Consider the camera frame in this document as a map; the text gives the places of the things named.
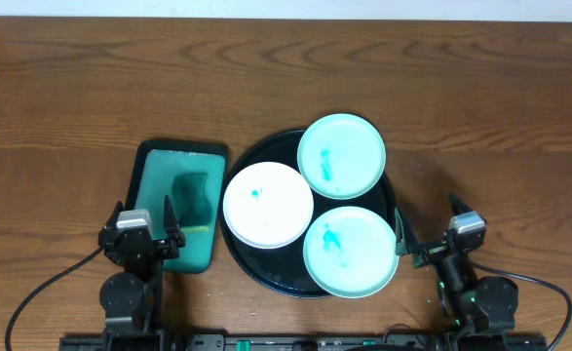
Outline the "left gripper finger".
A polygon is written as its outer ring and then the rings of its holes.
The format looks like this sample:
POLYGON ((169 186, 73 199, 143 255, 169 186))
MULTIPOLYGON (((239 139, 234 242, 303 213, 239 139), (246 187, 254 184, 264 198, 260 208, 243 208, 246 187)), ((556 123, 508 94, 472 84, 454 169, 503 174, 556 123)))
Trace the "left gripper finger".
POLYGON ((164 199, 163 227, 169 237, 179 237, 180 228, 172 208, 171 199, 168 195, 166 195, 164 199))
POLYGON ((117 219, 120 212, 124 209, 124 205, 121 201, 118 201, 113 209, 111 216, 106 220, 104 224, 105 229, 114 229, 116 227, 117 219))

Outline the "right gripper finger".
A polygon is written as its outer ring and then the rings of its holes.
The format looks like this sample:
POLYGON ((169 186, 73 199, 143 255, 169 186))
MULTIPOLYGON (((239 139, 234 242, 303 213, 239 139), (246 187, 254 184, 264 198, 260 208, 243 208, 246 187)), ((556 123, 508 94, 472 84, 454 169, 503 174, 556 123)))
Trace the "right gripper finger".
POLYGON ((455 192, 449 194, 449 202, 454 215, 463 215, 473 211, 455 192))
POLYGON ((419 249, 419 243, 408 220, 398 207, 395 207, 395 233, 397 236, 396 253, 398 256, 414 254, 419 249))

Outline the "green yellow sponge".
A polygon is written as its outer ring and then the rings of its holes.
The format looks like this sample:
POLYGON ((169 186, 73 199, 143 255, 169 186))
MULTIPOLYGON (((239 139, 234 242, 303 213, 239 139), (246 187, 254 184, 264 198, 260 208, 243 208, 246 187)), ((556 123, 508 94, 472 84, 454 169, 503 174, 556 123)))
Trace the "green yellow sponge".
POLYGON ((208 231, 212 215, 207 197, 207 173, 177 175, 172 183, 179 226, 188 232, 208 231))

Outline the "white plate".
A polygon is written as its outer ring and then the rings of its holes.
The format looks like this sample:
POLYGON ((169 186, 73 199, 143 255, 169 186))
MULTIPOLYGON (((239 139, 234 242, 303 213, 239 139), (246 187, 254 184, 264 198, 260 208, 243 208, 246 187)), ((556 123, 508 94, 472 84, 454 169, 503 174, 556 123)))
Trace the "white plate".
POLYGON ((298 239, 314 212, 312 190, 294 168, 260 162, 233 176, 223 197, 227 227, 243 243, 277 249, 298 239))

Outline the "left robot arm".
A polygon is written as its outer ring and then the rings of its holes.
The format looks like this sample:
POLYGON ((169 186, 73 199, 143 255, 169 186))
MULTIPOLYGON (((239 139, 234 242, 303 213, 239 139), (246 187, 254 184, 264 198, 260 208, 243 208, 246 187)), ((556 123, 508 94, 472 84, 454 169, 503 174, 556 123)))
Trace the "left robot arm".
POLYGON ((164 262, 179 257, 186 244, 169 197, 164 198, 166 237, 152 237, 147 210, 125 210, 116 204, 98 234, 104 255, 123 268, 108 278, 99 292, 105 313, 105 350, 178 350, 183 342, 162 323, 164 262))

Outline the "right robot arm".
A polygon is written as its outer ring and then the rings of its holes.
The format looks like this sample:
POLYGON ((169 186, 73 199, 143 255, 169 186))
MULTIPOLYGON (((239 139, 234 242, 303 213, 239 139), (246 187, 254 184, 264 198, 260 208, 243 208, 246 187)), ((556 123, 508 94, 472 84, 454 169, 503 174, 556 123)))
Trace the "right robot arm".
POLYGON ((515 327, 518 287, 510 279, 479 278, 468 254, 484 243, 486 220, 458 196, 449 199, 453 217, 442 237, 421 243, 399 209, 395 210, 396 253, 412 266, 431 266, 438 279, 444 316, 455 325, 427 338, 426 350, 505 350, 505 333, 515 327))

